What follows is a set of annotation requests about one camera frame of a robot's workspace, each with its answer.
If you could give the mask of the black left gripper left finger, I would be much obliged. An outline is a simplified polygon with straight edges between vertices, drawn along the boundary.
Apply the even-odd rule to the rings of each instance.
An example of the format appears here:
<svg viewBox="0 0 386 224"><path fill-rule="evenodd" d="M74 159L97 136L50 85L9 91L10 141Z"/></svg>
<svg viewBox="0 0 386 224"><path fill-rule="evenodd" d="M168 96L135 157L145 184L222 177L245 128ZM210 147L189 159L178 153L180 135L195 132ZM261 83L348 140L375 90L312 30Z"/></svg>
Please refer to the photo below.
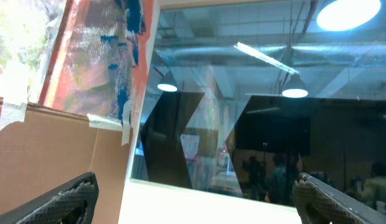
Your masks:
<svg viewBox="0 0 386 224"><path fill-rule="evenodd" d="M0 215L0 224L91 224L99 196L94 172L86 172Z"/></svg>

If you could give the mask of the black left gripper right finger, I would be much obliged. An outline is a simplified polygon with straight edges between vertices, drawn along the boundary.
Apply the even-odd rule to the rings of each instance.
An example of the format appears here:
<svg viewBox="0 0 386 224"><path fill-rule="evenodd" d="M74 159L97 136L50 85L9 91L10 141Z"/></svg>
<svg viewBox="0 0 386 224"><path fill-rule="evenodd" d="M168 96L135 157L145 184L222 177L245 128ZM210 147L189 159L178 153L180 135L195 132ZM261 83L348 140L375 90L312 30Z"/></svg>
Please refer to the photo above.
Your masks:
<svg viewBox="0 0 386 224"><path fill-rule="evenodd" d="M303 224L386 224L383 213L304 172L293 184L292 198Z"/></svg>

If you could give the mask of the brown cardboard panel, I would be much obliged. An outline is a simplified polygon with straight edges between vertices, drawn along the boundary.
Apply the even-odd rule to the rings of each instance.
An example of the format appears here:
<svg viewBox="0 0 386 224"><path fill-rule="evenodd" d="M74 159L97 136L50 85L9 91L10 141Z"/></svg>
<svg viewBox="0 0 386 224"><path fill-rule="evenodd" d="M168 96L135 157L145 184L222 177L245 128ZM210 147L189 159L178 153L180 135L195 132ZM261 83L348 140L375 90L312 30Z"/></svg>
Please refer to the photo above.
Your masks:
<svg viewBox="0 0 386 224"><path fill-rule="evenodd" d="M0 98L0 118L2 98ZM118 223L130 145L121 131L93 128L86 116L29 104L23 122L0 130L0 215L86 173L99 196L93 223Z"/></svg>

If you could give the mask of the glass window pane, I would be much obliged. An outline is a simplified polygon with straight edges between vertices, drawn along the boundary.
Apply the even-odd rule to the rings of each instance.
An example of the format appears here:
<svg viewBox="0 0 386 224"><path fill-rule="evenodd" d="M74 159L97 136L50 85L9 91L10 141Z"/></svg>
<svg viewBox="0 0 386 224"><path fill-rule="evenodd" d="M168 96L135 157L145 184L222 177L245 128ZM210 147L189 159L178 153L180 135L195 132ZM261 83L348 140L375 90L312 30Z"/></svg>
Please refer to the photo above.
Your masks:
<svg viewBox="0 0 386 224"><path fill-rule="evenodd" d="M162 10L132 178L296 208L303 172L386 216L386 0Z"/></svg>

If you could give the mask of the colourful painted poster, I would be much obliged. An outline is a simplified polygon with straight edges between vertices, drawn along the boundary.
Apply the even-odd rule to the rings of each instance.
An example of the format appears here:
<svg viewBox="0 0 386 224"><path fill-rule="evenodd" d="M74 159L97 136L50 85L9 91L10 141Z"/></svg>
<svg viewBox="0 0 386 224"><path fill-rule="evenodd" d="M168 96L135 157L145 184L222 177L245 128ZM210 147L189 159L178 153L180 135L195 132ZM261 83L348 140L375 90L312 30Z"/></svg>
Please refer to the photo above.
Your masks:
<svg viewBox="0 0 386 224"><path fill-rule="evenodd" d="M155 1L0 0L0 132L30 103L130 142Z"/></svg>

